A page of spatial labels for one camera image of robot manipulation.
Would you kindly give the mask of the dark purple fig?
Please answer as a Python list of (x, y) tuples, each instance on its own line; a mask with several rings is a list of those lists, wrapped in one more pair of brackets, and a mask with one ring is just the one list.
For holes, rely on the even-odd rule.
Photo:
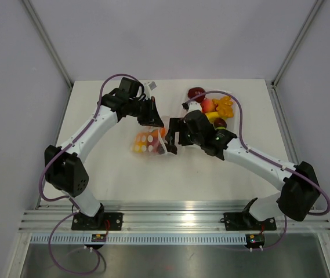
[(166, 151), (167, 153), (172, 153), (174, 155), (177, 155), (177, 146), (165, 143)]

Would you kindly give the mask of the clear polka dot zip bag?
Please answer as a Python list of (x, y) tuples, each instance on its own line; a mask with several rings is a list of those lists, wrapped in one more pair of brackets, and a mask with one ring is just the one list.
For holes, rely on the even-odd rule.
[(164, 127), (139, 126), (130, 150), (136, 155), (177, 155), (177, 146), (170, 146), (165, 139), (170, 127), (170, 117), (161, 117)]

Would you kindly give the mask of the dark red beet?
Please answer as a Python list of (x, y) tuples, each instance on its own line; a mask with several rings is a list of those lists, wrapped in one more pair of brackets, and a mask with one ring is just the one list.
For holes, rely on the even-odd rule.
[(157, 146), (156, 153), (159, 155), (163, 155), (166, 153), (166, 148), (164, 148), (162, 145)]

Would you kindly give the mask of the yellow orange mango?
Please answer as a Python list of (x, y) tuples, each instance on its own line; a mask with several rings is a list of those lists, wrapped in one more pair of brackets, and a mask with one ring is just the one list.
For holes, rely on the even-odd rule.
[(135, 144), (133, 146), (133, 149), (132, 149), (132, 151), (134, 153), (143, 153), (143, 152), (146, 152), (146, 150), (147, 150), (147, 146), (146, 145), (140, 145), (140, 144)]

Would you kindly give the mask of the orange persimmon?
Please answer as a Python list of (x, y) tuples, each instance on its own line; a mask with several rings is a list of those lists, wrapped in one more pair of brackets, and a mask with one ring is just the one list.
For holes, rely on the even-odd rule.
[(147, 144), (149, 142), (153, 142), (153, 141), (158, 141), (159, 142), (158, 131), (157, 130), (154, 130), (154, 131), (151, 131), (151, 132), (138, 133), (135, 137), (133, 146), (135, 144), (140, 144), (140, 145), (146, 145), (147, 146)]

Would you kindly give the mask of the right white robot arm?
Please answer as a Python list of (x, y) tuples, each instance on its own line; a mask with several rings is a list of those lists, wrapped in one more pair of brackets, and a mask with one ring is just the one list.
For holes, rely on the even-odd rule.
[(253, 198), (241, 212), (225, 215), (226, 225), (232, 225), (235, 231), (258, 230), (271, 218), (281, 215), (302, 222), (320, 196), (316, 188), (317, 177), (310, 164), (302, 162), (295, 165), (266, 158), (243, 146), (233, 132), (224, 127), (215, 128), (198, 110), (187, 113), (183, 118), (170, 118), (165, 140), (171, 153), (177, 153), (177, 144), (197, 145), (207, 155), (239, 165), (279, 191), (268, 197)]

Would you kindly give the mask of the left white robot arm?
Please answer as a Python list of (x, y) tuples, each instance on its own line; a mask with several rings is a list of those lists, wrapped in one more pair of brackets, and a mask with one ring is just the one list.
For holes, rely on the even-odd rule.
[(45, 168), (41, 180), (62, 192), (77, 209), (73, 221), (79, 231), (104, 228), (105, 209), (88, 189), (89, 176), (84, 163), (99, 140), (122, 118), (132, 116), (141, 126), (163, 127), (151, 91), (155, 82), (141, 83), (128, 74), (120, 74), (119, 86), (99, 93), (94, 113), (70, 139), (45, 149)]

